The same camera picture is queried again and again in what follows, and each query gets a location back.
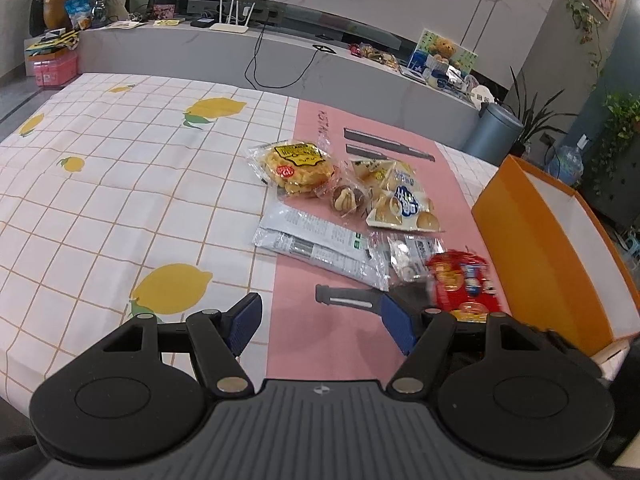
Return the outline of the red snack packet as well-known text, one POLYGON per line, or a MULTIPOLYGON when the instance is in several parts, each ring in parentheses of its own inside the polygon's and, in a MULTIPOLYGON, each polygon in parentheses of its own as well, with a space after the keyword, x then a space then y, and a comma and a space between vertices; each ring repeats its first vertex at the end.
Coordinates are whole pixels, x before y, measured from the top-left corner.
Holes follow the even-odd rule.
POLYGON ((435 307, 460 322, 485 323, 501 311, 488 262, 472 252, 447 250, 427 261, 435 307))

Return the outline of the small clear snack packet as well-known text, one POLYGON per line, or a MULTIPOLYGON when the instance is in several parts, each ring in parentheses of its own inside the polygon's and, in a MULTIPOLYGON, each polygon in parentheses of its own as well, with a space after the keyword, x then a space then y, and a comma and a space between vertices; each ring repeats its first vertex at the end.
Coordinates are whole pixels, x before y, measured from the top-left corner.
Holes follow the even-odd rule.
POLYGON ((369 240, 372 263, 390 285, 426 283, 427 263, 444 252, 442 240, 431 235, 378 231, 369 240))

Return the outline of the silver white flat packet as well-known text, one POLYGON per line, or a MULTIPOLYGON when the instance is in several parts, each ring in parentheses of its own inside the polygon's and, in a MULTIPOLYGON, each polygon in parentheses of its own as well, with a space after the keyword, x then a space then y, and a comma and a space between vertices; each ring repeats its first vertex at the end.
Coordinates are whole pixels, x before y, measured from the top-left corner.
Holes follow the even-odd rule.
POLYGON ((372 263, 369 240, 366 234, 280 202, 268 207, 253 237, 257 248, 387 292, 390 284, 372 263))

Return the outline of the white blue pastry packet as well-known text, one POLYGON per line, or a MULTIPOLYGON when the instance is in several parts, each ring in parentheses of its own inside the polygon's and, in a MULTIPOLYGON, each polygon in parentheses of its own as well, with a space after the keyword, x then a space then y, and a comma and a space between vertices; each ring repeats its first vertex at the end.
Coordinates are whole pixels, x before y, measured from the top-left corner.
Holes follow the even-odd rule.
POLYGON ((371 194, 366 218, 371 229, 437 233, 434 204, 412 167, 399 160, 353 159, 352 169, 371 194))

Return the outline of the orange cardboard box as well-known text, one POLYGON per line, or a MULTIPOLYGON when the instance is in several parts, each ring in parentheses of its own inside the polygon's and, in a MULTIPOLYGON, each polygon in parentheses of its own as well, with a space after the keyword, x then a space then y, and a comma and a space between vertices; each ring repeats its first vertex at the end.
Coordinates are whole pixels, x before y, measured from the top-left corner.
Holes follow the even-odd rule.
POLYGON ((512 316, 559 333, 613 379, 639 333, 639 292, 582 196, 509 156, 472 215, 512 316))

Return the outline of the small brown nut packet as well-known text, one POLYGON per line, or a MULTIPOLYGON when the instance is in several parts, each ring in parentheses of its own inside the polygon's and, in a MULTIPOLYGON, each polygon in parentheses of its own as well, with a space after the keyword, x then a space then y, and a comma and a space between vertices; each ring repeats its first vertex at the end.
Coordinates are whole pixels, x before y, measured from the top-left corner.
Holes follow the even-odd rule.
POLYGON ((334 214, 341 218, 364 218, 372 200, 371 191, 350 170, 335 169, 329 180, 314 189, 334 214))

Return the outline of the yellow cookie snack packet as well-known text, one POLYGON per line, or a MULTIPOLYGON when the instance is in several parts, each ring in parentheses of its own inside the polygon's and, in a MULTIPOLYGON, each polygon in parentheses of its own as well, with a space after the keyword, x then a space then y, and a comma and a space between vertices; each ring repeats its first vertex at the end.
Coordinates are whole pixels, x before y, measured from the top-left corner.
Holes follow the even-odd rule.
POLYGON ((279 141, 249 148, 248 166, 266 185, 288 195, 313 193, 327 184, 335 172, 332 158, 311 142, 279 141))

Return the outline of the grey blue trash bin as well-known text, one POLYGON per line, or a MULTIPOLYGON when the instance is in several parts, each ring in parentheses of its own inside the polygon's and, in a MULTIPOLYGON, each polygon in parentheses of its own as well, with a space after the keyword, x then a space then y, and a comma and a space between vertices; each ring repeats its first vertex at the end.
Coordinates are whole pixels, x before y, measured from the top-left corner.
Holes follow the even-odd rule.
POLYGON ((483 103, 480 118, 462 151, 466 154, 500 166, 512 145, 522 133, 524 125, 506 108, 496 103, 483 103))

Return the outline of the blue water jug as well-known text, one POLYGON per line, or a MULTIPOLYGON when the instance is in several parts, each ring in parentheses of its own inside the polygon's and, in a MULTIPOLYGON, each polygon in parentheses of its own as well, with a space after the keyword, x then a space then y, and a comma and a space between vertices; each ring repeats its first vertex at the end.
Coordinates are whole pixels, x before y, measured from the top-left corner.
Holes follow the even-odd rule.
POLYGON ((546 163, 546 173, 568 186, 574 186, 584 173, 582 151, 588 143, 589 139, 582 136, 575 145, 554 148, 546 163))

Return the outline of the dark leafy floor plant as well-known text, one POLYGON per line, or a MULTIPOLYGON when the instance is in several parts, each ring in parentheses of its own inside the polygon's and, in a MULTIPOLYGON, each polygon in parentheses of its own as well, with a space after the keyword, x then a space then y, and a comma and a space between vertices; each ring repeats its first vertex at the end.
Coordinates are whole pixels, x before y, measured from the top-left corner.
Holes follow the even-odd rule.
POLYGON ((566 131, 552 125, 552 120, 559 117, 576 117, 576 113, 557 112, 552 108, 552 104, 559 99, 565 92, 561 89, 550 98, 546 99, 542 104, 538 104, 539 93, 535 92, 531 96, 528 94, 526 77, 523 72, 515 75, 514 69, 510 68, 512 78, 512 90, 515 92, 516 107, 503 102, 507 110, 522 125, 522 130, 516 140, 513 142, 509 154, 516 157, 522 157, 527 148, 527 143, 532 140, 533 136, 538 133, 554 132, 565 134, 566 131))

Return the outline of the dark cabinet with ivy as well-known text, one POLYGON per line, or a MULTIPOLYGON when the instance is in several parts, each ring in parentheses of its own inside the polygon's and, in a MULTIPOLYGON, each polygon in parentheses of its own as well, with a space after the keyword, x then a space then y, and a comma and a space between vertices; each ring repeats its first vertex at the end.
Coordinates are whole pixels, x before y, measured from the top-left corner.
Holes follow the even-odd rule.
POLYGON ((593 207, 628 228, 639 215, 639 96, 611 93, 602 133, 589 159, 593 207))

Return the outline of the grey tv console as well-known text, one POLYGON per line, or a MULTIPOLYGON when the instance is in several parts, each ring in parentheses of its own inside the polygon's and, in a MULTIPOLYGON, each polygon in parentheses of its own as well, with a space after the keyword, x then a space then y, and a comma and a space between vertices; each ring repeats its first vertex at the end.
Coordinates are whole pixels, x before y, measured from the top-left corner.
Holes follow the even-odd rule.
POLYGON ((79 68, 192 79, 326 104, 460 148, 478 121, 475 107, 388 67, 317 41, 257 29, 245 34, 179 25, 89 29, 79 68))

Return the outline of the teddy bear toy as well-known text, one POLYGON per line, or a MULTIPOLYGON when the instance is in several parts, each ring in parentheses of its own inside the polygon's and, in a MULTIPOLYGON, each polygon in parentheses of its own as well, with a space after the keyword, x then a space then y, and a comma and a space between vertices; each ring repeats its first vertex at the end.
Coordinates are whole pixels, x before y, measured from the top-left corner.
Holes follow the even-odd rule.
POLYGON ((456 45, 449 39, 442 37, 437 37, 430 47, 430 55, 434 56, 438 62, 446 64, 450 63, 456 52, 456 45))

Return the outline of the white wifi router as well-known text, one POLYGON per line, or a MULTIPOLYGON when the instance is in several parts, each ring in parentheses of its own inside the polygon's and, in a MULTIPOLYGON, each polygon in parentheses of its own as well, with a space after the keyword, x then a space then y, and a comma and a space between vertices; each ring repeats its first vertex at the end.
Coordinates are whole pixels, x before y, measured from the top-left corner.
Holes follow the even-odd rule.
POLYGON ((255 3, 242 0, 221 0, 218 8, 218 18, 209 26, 209 30, 217 32, 232 32, 245 34, 255 9, 255 3))

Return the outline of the brown round vase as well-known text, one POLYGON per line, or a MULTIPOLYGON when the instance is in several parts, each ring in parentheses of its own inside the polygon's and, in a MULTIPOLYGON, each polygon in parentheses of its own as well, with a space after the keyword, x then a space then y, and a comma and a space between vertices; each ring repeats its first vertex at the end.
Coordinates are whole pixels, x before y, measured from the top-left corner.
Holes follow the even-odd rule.
POLYGON ((70 28, 70 18, 65 10, 67 0, 43 0, 43 21, 47 29, 70 28))

